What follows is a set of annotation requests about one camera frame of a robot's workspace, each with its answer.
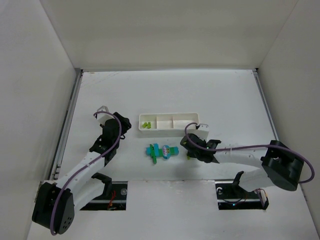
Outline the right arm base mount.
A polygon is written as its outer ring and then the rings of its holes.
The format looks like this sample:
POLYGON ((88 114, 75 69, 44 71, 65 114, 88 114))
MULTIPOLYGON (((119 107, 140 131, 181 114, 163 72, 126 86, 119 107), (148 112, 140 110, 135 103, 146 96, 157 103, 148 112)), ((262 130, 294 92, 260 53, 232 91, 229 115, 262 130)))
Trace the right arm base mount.
POLYGON ((215 182, 217 206, 219 210, 263 210, 269 207, 269 198, 264 189, 246 191, 239 186, 243 171, 233 180, 215 182))

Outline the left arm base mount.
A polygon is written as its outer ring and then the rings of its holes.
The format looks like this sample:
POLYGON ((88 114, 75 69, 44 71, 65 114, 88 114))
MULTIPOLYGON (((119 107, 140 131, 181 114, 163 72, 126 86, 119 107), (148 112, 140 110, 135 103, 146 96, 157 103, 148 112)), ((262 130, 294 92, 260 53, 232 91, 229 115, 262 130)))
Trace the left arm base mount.
POLYGON ((93 198, 81 211, 125 211, 127 207, 128 182, 113 181, 101 173, 95 173, 92 179, 104 184, 101 195, 93 198))

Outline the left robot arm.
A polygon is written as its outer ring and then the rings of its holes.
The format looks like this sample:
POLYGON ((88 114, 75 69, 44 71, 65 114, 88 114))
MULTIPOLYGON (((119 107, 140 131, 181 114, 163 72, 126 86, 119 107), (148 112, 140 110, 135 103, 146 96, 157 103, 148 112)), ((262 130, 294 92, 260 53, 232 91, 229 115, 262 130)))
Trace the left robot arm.
POLYGON ((53 236, 64 234, 76 211, 112 189, 112 179, 100 170, 114 158, 132 125, 118 112, 100 110, 94 116, 100 121, 102 134, 85 157, 63 177, 53 183, 44 182, 38 189, 31 219, 53 236))

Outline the teal and green lego figure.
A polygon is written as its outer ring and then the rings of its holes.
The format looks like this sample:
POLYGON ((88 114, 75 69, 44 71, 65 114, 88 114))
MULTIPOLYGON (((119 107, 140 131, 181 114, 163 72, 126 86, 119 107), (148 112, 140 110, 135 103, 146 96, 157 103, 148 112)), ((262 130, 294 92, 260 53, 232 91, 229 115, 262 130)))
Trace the teal and green lego figure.
POLYGON ((152 163, 155 165, 158 158, 168 160, 170 157, 177 156, 179 154, 179 148, 177 146, 170 147, 168 145, 159 147, 157 143, 154 143, 146 148, 145 153, 147 156, 151 157, 152 163))

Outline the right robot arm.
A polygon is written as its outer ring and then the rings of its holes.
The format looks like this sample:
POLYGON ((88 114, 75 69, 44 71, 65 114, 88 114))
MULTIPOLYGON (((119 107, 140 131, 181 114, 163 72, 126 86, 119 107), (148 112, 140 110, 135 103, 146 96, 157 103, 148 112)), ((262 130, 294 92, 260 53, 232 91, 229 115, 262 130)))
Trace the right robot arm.
POLYGON ((187 150, 190 158, 204 163, 239 164, 255 167, 255 170, 240 170, 233 184, 247 192, 276 186, 294 192, 301 183, 305 160, 282 142, 271 140, 269 144, 249 146, 222 146, 222 141, 199 138, 189 133, 180 145, 187 150))

